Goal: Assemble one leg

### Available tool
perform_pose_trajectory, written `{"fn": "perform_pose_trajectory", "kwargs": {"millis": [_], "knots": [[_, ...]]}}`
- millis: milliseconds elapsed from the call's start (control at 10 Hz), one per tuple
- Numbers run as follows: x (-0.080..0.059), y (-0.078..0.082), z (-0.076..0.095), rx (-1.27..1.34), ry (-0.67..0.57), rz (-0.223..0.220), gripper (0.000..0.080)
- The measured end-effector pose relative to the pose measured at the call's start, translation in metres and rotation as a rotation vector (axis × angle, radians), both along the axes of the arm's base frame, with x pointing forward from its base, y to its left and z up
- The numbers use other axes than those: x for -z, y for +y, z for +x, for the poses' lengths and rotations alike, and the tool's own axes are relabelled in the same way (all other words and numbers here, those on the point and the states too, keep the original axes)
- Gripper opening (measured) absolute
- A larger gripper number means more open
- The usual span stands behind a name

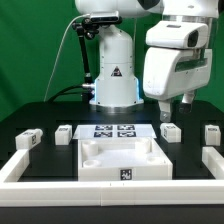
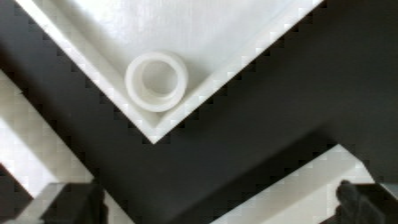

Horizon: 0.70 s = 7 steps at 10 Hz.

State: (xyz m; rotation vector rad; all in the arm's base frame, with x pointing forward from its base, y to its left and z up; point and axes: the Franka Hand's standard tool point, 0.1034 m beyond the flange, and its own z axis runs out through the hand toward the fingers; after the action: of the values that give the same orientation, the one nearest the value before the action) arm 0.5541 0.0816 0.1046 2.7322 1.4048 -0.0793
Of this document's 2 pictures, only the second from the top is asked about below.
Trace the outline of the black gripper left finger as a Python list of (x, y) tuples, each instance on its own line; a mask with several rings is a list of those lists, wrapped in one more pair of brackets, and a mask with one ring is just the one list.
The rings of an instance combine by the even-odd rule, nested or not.
[(68, 183), (41, 215), (45, 224), (109, 224), (105, 192), (96, 183)]

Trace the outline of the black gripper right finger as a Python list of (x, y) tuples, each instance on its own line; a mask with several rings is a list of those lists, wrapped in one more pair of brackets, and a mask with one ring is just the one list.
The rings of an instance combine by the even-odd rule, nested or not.
[(381, 184), (343, 181), (336, 197), (338, 224), (398, 224), (398, 198)]

